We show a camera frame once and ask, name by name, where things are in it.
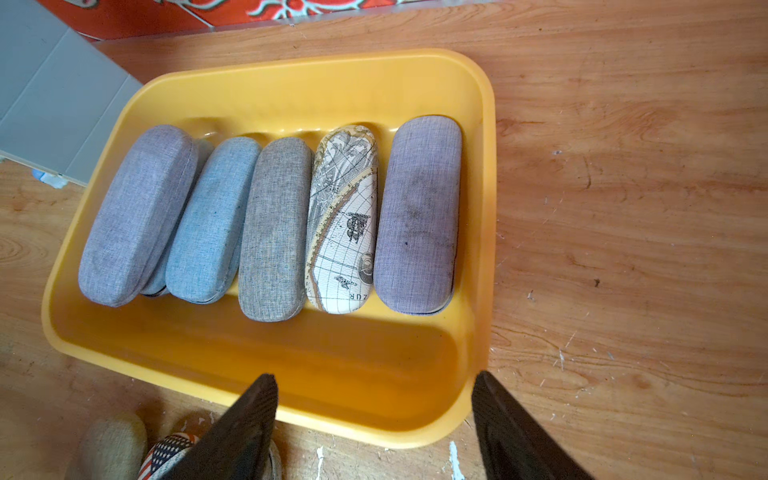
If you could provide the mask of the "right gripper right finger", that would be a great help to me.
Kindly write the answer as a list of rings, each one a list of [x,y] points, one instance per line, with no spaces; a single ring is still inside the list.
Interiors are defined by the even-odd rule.
[[[471,395],[488,479],[590,479],[584,470],[488,371]]]

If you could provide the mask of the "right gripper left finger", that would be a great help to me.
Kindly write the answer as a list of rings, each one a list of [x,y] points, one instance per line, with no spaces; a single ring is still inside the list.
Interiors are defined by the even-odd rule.
[[[260,375],[164,477],[262,479],[277,406],[275,377]]]

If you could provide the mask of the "dark grey glasses case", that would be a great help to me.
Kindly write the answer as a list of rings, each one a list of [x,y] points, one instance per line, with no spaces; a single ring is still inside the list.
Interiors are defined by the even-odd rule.
[[[282,460],[277,445],[274,441],[270,442],[268,461],[265,466],[263,480],[281,480],[282,479]]]

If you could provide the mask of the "newspaper print glasses case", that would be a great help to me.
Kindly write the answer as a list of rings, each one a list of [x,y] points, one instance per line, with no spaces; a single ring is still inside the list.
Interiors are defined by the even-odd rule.
[[[138,480],[162,479],[198,441],[197,435],[184,432],[166,436],[149,450],[140,467]]]

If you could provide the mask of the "light blue glasses case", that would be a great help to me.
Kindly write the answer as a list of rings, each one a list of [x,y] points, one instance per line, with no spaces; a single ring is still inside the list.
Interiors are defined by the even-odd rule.
[[[198,151],[198,159],[196,164],[195,173],[193,175],[193,180],[190,185],[190,189],[188,191],[188,194],[185,198],[184,204],[182,206],[181,213],[179,215],[179,218],[177,219],[171,234],[169,236],[168,242],[166,243],[166,246],[158,260],[158,263],[156,265],[156,268],[154,269],[152,275],[149,277],[146,285],[141,290],[141,294],[147,297],[158,297],[162,296],[168,293],[167,284],[166,284],[166,268],[168,263],[168,258],[170,255],[170,250],[172,248],[175,235],[178,231],[179,224],[181,222],[184,210],[186,208],[187,203],[189,202],[189,199],[192,195],[192,192],[194,191],[195,185],[199,179],[199,176],[209,158],[211,153],[214,150],[213,144],[206,139],[198,139],[196,141],[197,145],[197,151]]]
[[[239,268],[246,203],[260,144],[233,137],[208,157],[170,248],[166,286],[195,304],[218,301]]]

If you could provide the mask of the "grey fabric glasses case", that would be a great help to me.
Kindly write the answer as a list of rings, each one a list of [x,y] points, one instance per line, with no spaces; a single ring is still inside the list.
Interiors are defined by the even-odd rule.
[[[281,322],[306,299],[304,267],[312,151],[274,140],[255,165],[242,236],[238,300],[251,320]]]

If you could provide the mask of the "map print glasses case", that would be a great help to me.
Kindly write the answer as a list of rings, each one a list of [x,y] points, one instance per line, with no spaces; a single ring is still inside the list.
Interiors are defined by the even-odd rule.
[[[312,166],[305,289],[329,314],[360,309],[373,287],[378,213],[378,148],[363,125],[329,132]]]

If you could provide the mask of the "yellow plastic storage tray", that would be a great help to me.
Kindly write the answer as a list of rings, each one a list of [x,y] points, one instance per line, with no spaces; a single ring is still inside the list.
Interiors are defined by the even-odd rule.
[[[278,323],[247,319],[237,289],[208,305],[170,295],[119,307],[88,300],[78,269],[92,223],[124,156],[160,124],[220,141],[368,126],[387,157],[397,129],[444,115],[463,134],[453,296],[441,312],[404,315],[371,297],[348,315],[306,306]],[[279,385],[280,421],[389,448],[449,435],[469,414],[486,368],[493,318],[497,148],[485,72],[445,49],[335,55],[160,76],[126,104],[101,154],[46,285],[41,321],[58,351],[223,405],[261,374]]]

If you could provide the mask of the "lilac fabric glasses case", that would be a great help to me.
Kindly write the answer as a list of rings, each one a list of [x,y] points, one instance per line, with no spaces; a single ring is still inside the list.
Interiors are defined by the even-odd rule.
[[[442,310],[453,292],[462,134],[451,118],[414,118],[396,132],[386,169],[374,287],[390,309]]]

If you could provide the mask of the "purple fabric glasses case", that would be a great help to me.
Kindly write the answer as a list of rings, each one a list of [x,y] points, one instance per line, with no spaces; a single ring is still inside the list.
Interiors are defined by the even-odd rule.
[[[198,165],[182,129],[158,125],[131,146],[92,224],[78,272],[81,292],[110,307],[146,286],[180,218]]]

